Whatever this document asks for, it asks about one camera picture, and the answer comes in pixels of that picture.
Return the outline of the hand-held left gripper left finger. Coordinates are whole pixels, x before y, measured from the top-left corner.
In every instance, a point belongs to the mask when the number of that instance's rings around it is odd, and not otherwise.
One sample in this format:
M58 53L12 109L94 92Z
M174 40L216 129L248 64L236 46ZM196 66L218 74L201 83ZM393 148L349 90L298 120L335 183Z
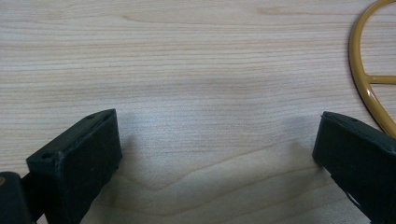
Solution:
M26 159L25 177L34 219L79 224L122 158L117 112L91 114Z

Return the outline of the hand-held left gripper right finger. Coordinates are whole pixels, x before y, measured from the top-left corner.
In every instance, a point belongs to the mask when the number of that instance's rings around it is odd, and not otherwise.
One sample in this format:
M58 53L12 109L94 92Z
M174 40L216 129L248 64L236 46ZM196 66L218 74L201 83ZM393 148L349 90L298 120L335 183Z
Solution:
M313 158L372 224L396 224L396 138L325 111Z

